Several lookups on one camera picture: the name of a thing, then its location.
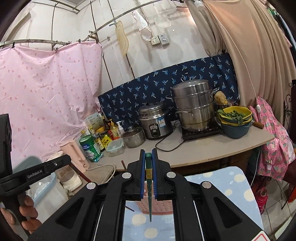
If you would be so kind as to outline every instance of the blue gripper pad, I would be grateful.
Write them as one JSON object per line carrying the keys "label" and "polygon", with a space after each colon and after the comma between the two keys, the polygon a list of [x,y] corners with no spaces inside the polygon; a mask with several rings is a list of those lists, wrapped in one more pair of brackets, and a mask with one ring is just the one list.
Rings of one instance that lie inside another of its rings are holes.
{"label": "blue gripper pad", "polygon": [[155,165],[155,154],[154,150],[152,150],[152,173],[153,173],[153,190],[154,190],[154,198],[157,199],[157,177],[156,177],[156,165]]}
{"label": "blue gripper pad", "polygon": [[145,151],[143,151],[142,172],[141,172],[141,182],[140,182],[140,187],[141,187],[140,197],[141,197],[141,199],[144,198],[144,189],[145,189],[145,185],[144,185],[144,180],[145,180],[145,161],[146,161],[146,154],[145,154]]}

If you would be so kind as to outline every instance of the rice cooker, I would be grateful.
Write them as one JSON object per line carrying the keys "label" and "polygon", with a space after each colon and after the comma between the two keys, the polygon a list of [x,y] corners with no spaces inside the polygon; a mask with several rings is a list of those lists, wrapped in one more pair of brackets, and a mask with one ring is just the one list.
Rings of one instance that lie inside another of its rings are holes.
{"label": "rice cooker", "polygon": [[164,102],[151,103],[139,108],[139,120],[147,139],[162,138],[173,132],[169,114],[170,110]]}

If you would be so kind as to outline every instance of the metal screw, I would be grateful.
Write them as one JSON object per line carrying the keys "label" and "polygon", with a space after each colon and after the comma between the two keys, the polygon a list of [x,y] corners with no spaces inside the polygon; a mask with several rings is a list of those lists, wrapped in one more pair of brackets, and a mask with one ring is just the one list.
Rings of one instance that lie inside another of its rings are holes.
{"label": "metal screw", "polygon": [[131,177],[131,174],[129,172],[125,172],[125,173],[122,174],[122,177],[124,179],[129,179]]}
{"label": "metal screw", "polygon": [[203,182],[203,183],[202,183],[202,186],[203,186],[204,188],[210,188],[210,187],[212,186],[212,184],[211,184],[210,182]]}
{"label": "metal screw", "polygon": [[176,173],[174,173],[174,172],[167,173],[167,177],[169,177],[169,178],[174,178],[175,176],[176,176]]}
{"label": "metal screw", "polygon": [[94,189],[95,187],[96,187],[96,184],[95,183],[88,183],[86,185],[86,188],[89,189],[89,190]]}

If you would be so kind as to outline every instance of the light blue tablecloth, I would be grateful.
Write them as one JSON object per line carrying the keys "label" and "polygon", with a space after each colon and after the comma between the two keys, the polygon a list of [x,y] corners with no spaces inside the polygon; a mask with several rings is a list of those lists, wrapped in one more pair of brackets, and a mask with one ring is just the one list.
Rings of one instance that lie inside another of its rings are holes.
{"label": "light blue tablecloth", "polygon": [[[252,190],[243,171],[238,167],[226,167],[213,172],[187,176],[186,179],[194,183],[210,181],[263,229]],[[175,240],[173,215],[152,215],[152,222],[150,222],[149,215],[143,214],[135,202],[128,201],[126,205],[135,212],[128,209],[125,211],[123,241]]]}

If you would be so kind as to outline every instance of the human hand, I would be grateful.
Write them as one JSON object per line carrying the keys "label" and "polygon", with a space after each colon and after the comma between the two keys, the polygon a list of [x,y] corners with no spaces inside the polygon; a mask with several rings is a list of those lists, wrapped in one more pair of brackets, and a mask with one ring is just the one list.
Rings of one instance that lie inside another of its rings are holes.
{"label": "human hand", "polygon": [[[41,222],[38,219],[36,219],[38,217],[38,212],[36,208],[34,208],[33,200],[29,196],[26,196],[24,201],[25,206],[20,206],[20,213],[24,217],[30,217],[31,219],[27,221],[22,221],[22,227],[25,230],[29,231],[31,234],[41,225]],[[13,217],[13,215],[5,208],[0,209],[4,218],[9,223],[11,228],[14,230],[15,218]]]}

